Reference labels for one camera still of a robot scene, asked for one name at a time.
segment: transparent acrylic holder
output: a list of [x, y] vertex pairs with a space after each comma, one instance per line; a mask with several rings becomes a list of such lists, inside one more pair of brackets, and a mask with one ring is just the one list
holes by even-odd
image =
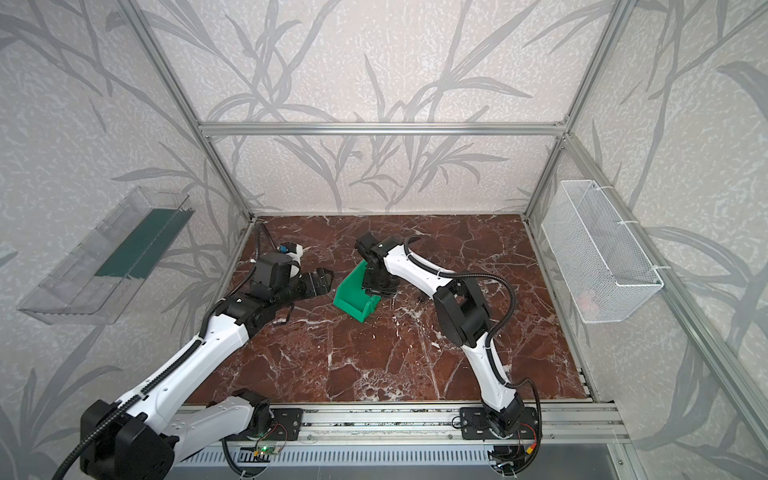
[[[18, 309], [42, 322], [111, 325], [146, 280], [131, 275], [100, 275], [97, 272], [144, 218], [156, 209], [172, 210], [166, 228], [186, 223], [191, 212], [183, 209], [187, 194], [154, 192], [134, 188], [74, 251], [40, 282]], [[146, 250], [137, 255], [136, 263]]]
[[592, 180], [563, 180], [541, 228], [584, 323], [620, 322], [664, 282]]

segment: black mounting plate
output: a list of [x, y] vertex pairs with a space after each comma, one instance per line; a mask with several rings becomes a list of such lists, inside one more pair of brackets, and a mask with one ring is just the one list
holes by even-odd
[[[301, 417], [304, 414], [304, 411], [302, 409], [275, 409], [270, 408], [272, 413], [275, 415], [274, 420], [272, 421], [271, 425], [274, 424], [275, 421], [277, 423], [281, 424], [283, 427], [285, 427], [285, 431], [283, 431], [282, 428], [277, 427], [262, 439], [263, 440], [273, 440], [273, 441], [288, 441], [288, 442], [295, 442], [299, 439], [299, 430], [301, 430]], [[230, 435], [227, 437], [227, 440], [235, 441], [235, 440], [248, 440], [248, 437], [241, 434], [236, 435]]]
[[[464, 440], [499, 440], [499, 437], [491, 432], [488, 427], [488, 414], [485, 413], [485, 409], [482, 407], [464, 407], [458, 410], [459, 423], [462, 426], [462, 438]], [[519, 426], [520, 439], [533, 440], [534, 433], [531, 429], [536, 428], [536, 409], [533, 407], [525, 407], [523, 413], [520, 414], [520, 418], [516, 422]], [[514, 435], [509, 440], [517, 440], [518, 436]]]

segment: dark green panel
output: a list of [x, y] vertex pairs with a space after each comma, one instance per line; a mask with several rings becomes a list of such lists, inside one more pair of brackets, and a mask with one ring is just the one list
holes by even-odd
[[146, 279], [193, 213], [194, 210], [168, 208], [150, 210], [101, 265], [96, 276]]

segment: metal vent panel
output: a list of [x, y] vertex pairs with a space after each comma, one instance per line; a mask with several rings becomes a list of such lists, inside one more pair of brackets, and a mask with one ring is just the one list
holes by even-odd
[[[253, 465], [253, 453], [230, 449], [238, 465]], [[360, 445], [287, 446], [279, 455], [270, 455], [270, 467], [354, 466], [354, 465], [487, 465], [488, 449], [483, 445]], [[226, 466], [221, 448], [206, 447], [180, 462], [177, 467]]]

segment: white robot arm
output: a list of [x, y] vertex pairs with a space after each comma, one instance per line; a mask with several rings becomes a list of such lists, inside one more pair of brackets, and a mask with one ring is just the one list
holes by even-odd
[[[491, 327], [488, 306], [473, 277], [487, 276], [506, 281], [491, 275], [461, 274], [443, 269], [410, 251], [409, 240], [415, 238], [418, 239], [411, 237], [401, 242], [390, 237], [379, 242], [370, 233], [360, 237], [356, 249], [368, 263], [362, 286], [368, 293], [391, 296], [397, 291], [399, 279], [403, 279], [435, 302], [442, 335], [466, 354], [480, 385], [491, 430], [499, 438], [505, 438], [513, 433], [515, 421], [525, 405], [504, 373], [493, 343], [495, 331]], [[511, 287], [510, 294], [512, 304], [501, 326], [515, 308]]]

